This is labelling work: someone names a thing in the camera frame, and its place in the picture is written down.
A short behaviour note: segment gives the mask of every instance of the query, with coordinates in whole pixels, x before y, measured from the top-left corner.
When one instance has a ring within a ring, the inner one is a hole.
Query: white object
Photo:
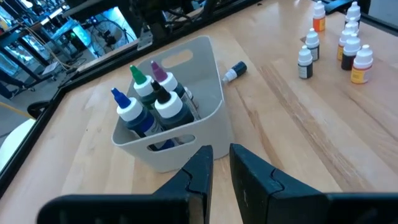
[[[113,132],[113,143],[134,157],[139,158],[157,172],[167,172],[181,168],[202,146],[211,145],[214,159],[229,153],[229,144],[234,142],[231,121],[224,101],[221,80],[209,37],[201,36],[184,44],[172,47],[165,52],[152,56],[137,67],[148,74],[152,72],[150,61],[161,62],[163,59],[178,55],[185,50],[193,57],[184,63],[167,68],[175,78],[187,86],[200,104],[202,119],[194,121],[153,136],[137,139],[124,127],[120,118]],[[133,88],[128,96],[137,96]],[[194,141],[161,151],[150,151],[147,146],[165,139],[175,139],[191,134]]]
[[[362,49],[356,53],[353,69],[351,71],[351,81],[362,84],[369,81],[369,70],[373,64],[373,51],[368,44],[362,46]]]
[[[326,16],[325,6],[322,4],[322,1],[317,1],[313,7],[313,18],[314,19],[322,19]]]
[[[309,78],[307,67],[312,63],[311,51],[304,45],[298,52],[298,76],[300,78]]]
[[[352,17],[356,22],[358,22],[359,19],[361,18],[361,7],[358,5],[357,1],[351,3],[351,7],[348,8],[346,15],[346,22],[349,22],[349,19]]]
[[[355,21],[355,18],[351,17],[347,24],[352,26],[352,29],[353,29],[355,34],[358,34],[358,32],[359,32],[359,24],[358,24],[358,22]]]
[[[305,38],[305,45],[308,47],[308,49],[311,51],[312,54],[312,60],[316,61],[318,60],[318,55],[319,55],[319,37],[318,33],[315,32],[314,28],[310,29],[310,32],[307,34]]]
[[[351,37],[351,34],[353,33],[354,33],[353,26],[351,24],[346,24],[344,30],[341,31],[338,44],[344,47],[346,41],[348,40],[349,37]]]
[[[171,98],[168,102],[160,104],[157,100],[155,101],[155,109],[162,118],[172,118],[182,109],[182,101],[174,91],[169,92]]]
[[[142,83],[142,84],[134,83],[134,85],[133,85],[134,89],[137,91],[138,95],[141,97],[147,96],[154,91],[154,89],[152,88],[152,85],[150,84],[151,81],[153,80],[152,77],[150,77],[149,75],[146,75],[145,77],[147,78],[147,80],[144,83]]]
[[[161,86],[163,86],[163,88],[167,91],[173,91],[174,89],[176,89],[177,85],[178,85],[178,81],[177,79],[175,79],[173,73],[171,72],[166,72],[167,74],[167,78],[161,82],[159,82],[159,84]]]
[[[126,122],[136,119],[142,112],[141,104],[134,97],[130,97],[129,100],[131,103],[128,107],[122,109],[118,106],[116,109],[118,115]]]
[[[356,53],[354,67],[358,69],[369,68],[373,64],[373,51],[368,44],[362,46],[362,49]]]
[[[189,99],[192,101],[193,105],[195,105],[195,108],[197,109],[199,107],[198,103],[196,102],[196,100],[193,99],[193,94],[192,92],[187,88],[184,87],[185,92],[187,93]]]
[[[16,129],[14,129],[4,140],[0,147],[0,171],[3,170],[7,162],[10,160],[12,155],[18,149],[19,144],[24,140],[27,133],[34,125],[34,119],[28,119],[27,121],[20,124]]]
[[[225,73],[223,77],[223,83],[227,84],[230,81],[234,80],[235,78],[238,77],[238,74],[233,70],[232,68],[228,70],[228,72]]]
[[[357,34],[351,34],[344,45],[343,54],[354,56],[361,49],[361,39]]]

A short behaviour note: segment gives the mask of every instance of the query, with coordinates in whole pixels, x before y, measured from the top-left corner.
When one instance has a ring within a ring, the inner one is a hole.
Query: blue bottle cap
[[[111,90],[114,100],[118,103],[120,108],[125,109],[131,104],[131,100],[125,96],[124,93],[121,93],[117,88],[113,88]]]

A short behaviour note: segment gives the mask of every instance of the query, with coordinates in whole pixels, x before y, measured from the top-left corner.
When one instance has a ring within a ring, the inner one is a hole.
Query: purple bottle cap
[[[167,78],[167,73],[156,62],[151,61],[150,65],[151,65],[152,71],[155,75],[155,79],[158,82],[162,82]]]

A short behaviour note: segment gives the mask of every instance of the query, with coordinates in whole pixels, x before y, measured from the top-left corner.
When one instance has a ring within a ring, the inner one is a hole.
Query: black bottle label
[[[312,61],[317,61],[319,59],[319,45],[318,47],[314,47],[310,49],[312,55]]]
[[[312,77],[312,63],[307,66],[301,66],[298,64],[298,76],[300,78],[311,78]]]
[[[353,69],[355,55],[347,56],[343,54],[343,58],[341,59],[341,68],[346,71],[350,71]]]

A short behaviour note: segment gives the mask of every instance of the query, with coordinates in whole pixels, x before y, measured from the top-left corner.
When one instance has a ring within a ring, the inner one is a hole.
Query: black bottle cap
[[[156,99],[160,104],[167,103],[171,99],[172,95],[165,90],[165,88],[162,87],[159,82],[152,80],[150,84],[152,85],[154,93],[156,94]]]

